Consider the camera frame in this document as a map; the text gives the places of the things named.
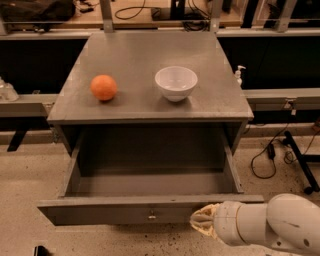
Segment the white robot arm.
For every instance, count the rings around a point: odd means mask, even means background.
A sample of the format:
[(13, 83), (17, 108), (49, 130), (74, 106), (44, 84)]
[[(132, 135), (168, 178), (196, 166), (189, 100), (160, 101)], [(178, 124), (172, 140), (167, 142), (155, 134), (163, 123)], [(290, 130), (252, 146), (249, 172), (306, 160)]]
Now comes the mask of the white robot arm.
[(294, 194), (279, 194), (267, 203), (206, 205), (191, 215), (190, 224), (229, 246), (320, 256), (320, 207)]

